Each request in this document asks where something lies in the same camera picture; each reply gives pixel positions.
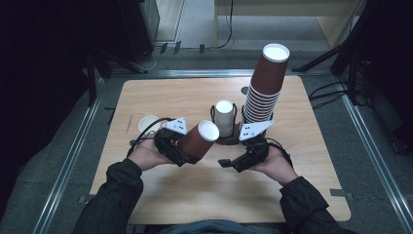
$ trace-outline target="wooden table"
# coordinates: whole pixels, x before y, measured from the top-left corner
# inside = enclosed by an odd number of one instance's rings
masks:
[[[250,78],[202,78],[128,81],[122,90],[91,194],[106,180],[107,168],[125,159],[129,141],[140,132],[145,115],[185,117],[188,130],[209,120],[209,109],[220,99],[229,99],[239,109],[244,105],[242,87]],[[341,189],[300,77],[285,77],[275,107],[276,124],[267,137],[278,140],[291,154],[297,174],[304,176],[322,194],[337,220],[348,220],[344,197],[329,189]],[[131,224],[186,223],[209,218],[236,222],[284,221],[279,204],[281,186],[258,172],[237,173],[223,169],[218,159],[244,154],[242,145],[215,144],[197,165],[181,168],[163,165],[143,173],[143,194],[131,215]]]

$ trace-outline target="cup rim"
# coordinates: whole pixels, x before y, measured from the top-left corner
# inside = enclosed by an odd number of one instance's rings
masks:
[[[256,119],[261,119],[261,118],[267,118],[267,117],[269,117],[269,116],[271,116],[271,113],[272,112],[270,112],[270,113],[268,113],[268,114],[254,114],[254,113],[250,113],[250,112],[248,112],[248,111],[244,111],[244,115],[247,115],[248,117],[253,117],[253,118],[256,118]]]
[[[259,111],[259,110],[254,110],[253,108],[246,108],[246,110],[250,115],[259,115],[259,116],[263,116],[263,115],[269,115],[273,112],[273,110],[267,110],[267,111]]]
[[[282,44],[272,43],[262,49],[262,55],[271,62],[285,62],[289,58],[289,49]]]
[[[258,91],[256,91],[253,87],[252,87],[252,84],[249,84],[249,87],[250,87],[250,89],[252,90],[252,93],[254,94],[254,95],[256,95],[258,98],[275,98],[275,97],[278,97],[279,95],[280,95],[280,92],[282,91],[282,90],[279,90],[278,92],[276,92],[275,94],[273,94],[273,95],[264,95],[264,94],[261,94],[261,93],[259,93]]]
[[[209,120],[203,120],[198,124],[198,133],[206,141],[216,141],[219,138],[219,129],[214,123]]]
[[[137,124],[137,128],[140,130],[140,132],[142,133],[150,124],[152,124],[153,122],[159,120],[159,117],[156,115],[146,115],[143,118],[141,118],[139,120],[139,123]],[[148,132],[156,132],[159,130],[159,128],[161,127],[161,122],[157,123],[156,125],[152,126],[152,128],[150,128],[148,130]]]
[[[255,103],[251,103],[251,102],[247,101],[246,104],[244,105],[244,107],[247,107],[248,109],[253,110],[253,111],[268,112],[270,110],[274,110],[275,105],[273,104],[273,105],[263,106],[263,105],[260,105],[258,103],[255,104]]]
[[[231,108],[229,108],[229,106],[224,106],[224,107],[227,108],[227,109],[225,109],[224,111],[218,110],[218,106],[220,106],[219,104],[222,103],[222,102],[227,102],[228,104],[230,104]],[[233,109],[234,109],[234,103],[232,103],[232,102],[231,102],[230,100],[228,100],[228,99],[221,99],[221,100],[219,100],[219,101],[216,103],[216,105],[215,105],[215,110],[216,110],[217,112],[219,112],[219,113],[222,113],[222,114],[230,113],[231,111],[233,111]]]
[[[263,122],[263,121],[267,121],[267,120],[270,120],[270,116],[269,117],[267,117],[267,118],[263,118],[263,119],[257,119],[257,118],[254,118],[254,117],[250,117],[250,116],[246,116],[247,118],[247,120],[248,121],[251,121],[251,122]]]
[[[271,107],[273,105],[276,105],[277,100],[274,99],[273,101],[260,101],[259,99],[256,99],[255,97],[248,97],[245,103],[254,103],[254,104],[265,106],[265,107]]]

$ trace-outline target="black cable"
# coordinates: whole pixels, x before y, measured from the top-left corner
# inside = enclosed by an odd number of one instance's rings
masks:
[[[142,137],[142,138],[141,138],[142,141],[144,141],[144,140],[146,140],[146,139],[155,139],[155,138],[154,138],[154,137]],[[131,140],[131,141],[130,141],[130,146],[133,146],[135,142],[136,142],[136,140],[134,140],[134,139]]]
[[[233,131],[232,131],[232,133],[231,133],[231,137],[234,137],[235,121],[236,121],[236,119],[237,119],[237,112],[238,112],[238,108],[237,108],[237,106],[236,106],[234,103],[233,103],[233,106],[234,106],[234,108],[235,108],[235,110],[234,110],[235,114],[234,114],[234,119],[233,119]]]
[[[157,120],[154,121],[152,124],[150,124],[148,127],[146,127],[146,129],[143,130],[142,133],[137,137],[137,139],[136,139],[136,141],[134,142],[134,144],[131,145],[131,148],[130,148],[130,150],[128,151],[127,157],[129,157],[129,156],[133,153],[134,149],[142,143],[142,140],[145,139],[145,137],[143,137],[143,136],[145,136],[146,133],[147,133],[153,126],[155,126],[156,124],[158,124],[158,123],[160,123],[160,122],[162,122],[162,121],[165,121],[165,120],[172,121],[172,120],[174,120],[174,119],[171,119],[171,118],[168,118],[168,117],[166,117],[166,118],[161,118],[161,119],[157,119]]]
[[[309,94],[309,99],[313,99],[313,94],[315,94],[316,92],[318,92],[322,89],[325,89],[325,88],[333,86],[333,85],[344,84],[344,83],[347,83],[347,82],[339,81],[339,82],[334,82],[334,83],[331,83],[331,84],[328,84],[328,85],[321,86],[321,87],[319,87],[318,89],[315,89],[312,93]]]
[[[347,90],[345,90],[345,91],[333,91],[331,93],[310,97],[310,100],[314,100],[314,99],[317,99],[317,98],[324,98],[324,97],[327,97],[327,96],[332,96],[332,95],[337,95],[337,94],[344,94],[345,95],[346,93],[347,93]]]
[[[279,144],[279,145],[281,145],[278,141],[276,141],[276,140],[274,140],[274,139],[272,139],[272,138],[269,138],[269,137],[265,137],[266,139],[269,139],[269,140],[272,140],[273,142],[275,142],[275,143],[277,143],[277,144]]]
[[[317,105],[313,106],[313,109],[318,109],[318,108],[320,108],[320,107],[323,107],[323,106],[325,106],[325,105],[327,105],[327,104],[329,104],[329,103],[333,102],[334,100],[336,100],[336,99],[338,99],[338,98],[342,97],[343,95],[344,95],[344,94],[341,94],[341,95],[339,95],[339,96],[337,96],[337,97],[335,97],[335,98],[333,98],[333,99],[331,99],[331,100],[328,100],[328,101],[326,101],[326,102],[323,102],[323,103],[317,104]]]
[[[234,0],[231,1],[230,24],[229,24],[229,26],[230,26],[230,36],[228,37],[228,40],[227,40],[227,42],[225,42],[224,45],[219,46],[219,47],[214,47],[214,49],[221,49],[221,48],[225,47],[228,44],[228,42],[231,40],[231,38],[232,38],[232,16],[233,16],[233,11],[234,11]]]

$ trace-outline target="black jacket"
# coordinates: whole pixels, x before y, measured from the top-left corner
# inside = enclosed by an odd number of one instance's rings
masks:
[[[143,191],[142,170],[126,159],[110,166],[106,175],[107,181],[83,209],[73,233],[126,233],[128,219]],[[305,178],[294,179],[281,193],[282,212],[293,233],[347,233]]]

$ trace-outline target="white cup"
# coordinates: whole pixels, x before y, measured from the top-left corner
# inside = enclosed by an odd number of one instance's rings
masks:
[[[137,125],[137,127],[139,128],[140,132],[143,133],[143,131],[147,127],[149,127],[149,125],[151,125],[152,123],[154,123],[157,120],[159,120],[158,116],[147,115],[139,121],[139,124]],[[152,128],[150,128],[147,133],[156,132],[156,131],[159,130],[160,127],[161,127],[161,123],[157,123],[156,125],[152,126]]]
[[[222,99],[215,105],[214,122],[220,137],[228,137],[233,131],[234,104],[228,99]]]

